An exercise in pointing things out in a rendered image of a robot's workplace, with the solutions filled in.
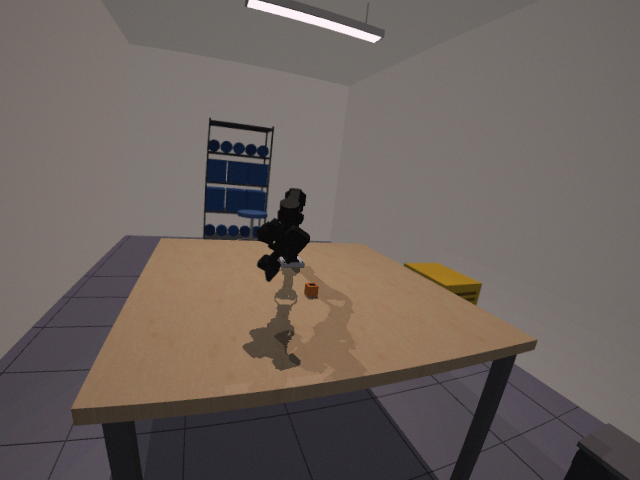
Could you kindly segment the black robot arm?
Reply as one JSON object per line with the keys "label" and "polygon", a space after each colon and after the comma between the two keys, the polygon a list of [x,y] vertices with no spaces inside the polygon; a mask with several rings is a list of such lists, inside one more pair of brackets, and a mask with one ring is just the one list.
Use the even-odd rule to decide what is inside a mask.
{"label": "black robot arm", "polygon": [[[278,237],[284,239],[283,229],[289,229],[291,226],[302,224],[304,215],[303,206],[305,206],[306,194],[298,188],[289,188],[285,192],[285,199],[280,200],[280,210],[278,210],[278,220],[273,218],[270,222],[264,223],[256,230],[257,240],[268,244],[271,248],[273,242]],[[280,223],[279,223],[280,222]]]}

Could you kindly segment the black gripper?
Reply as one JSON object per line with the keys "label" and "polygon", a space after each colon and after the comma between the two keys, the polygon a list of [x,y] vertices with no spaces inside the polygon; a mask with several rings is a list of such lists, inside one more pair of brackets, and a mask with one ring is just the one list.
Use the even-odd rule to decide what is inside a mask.
{"label": "black gripper", "polygon": [[282,230],[284,239],[278,237],[270,248],[274,252],[270,256],[263,255],[257,262],[257,267],[264,271],[267,282],[270,282],[280,271],[281,264],[277,261],[280,257],[285,257],[285,263],[290,264],[310,242],[309,234],[298,226],[282,228]]}

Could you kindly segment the brown block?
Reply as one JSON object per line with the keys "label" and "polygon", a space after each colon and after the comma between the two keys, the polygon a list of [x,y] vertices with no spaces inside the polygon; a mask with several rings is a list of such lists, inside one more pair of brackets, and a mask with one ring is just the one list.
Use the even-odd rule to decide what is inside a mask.
{"label": "brown block", "polygon": [[305,283],[304,293],[307,297],[318,297],[319,286],[316,283]]}

